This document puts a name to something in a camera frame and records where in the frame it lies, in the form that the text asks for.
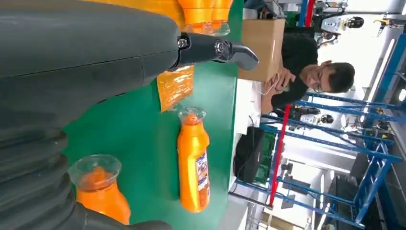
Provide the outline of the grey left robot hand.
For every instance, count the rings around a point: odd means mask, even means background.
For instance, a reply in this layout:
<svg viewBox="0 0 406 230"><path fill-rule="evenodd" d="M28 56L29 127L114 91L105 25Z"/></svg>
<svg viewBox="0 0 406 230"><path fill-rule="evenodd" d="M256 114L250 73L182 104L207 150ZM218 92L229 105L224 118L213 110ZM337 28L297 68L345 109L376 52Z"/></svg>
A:
<svg viewBox="0 0 406 230"><path fill-rule="evenodd" d="M182 32L170 17L82 0L0 3L0 227L169 230L125 225L74 198L61 128L94 104L199 62L254 69L242 43Z"/></svg>

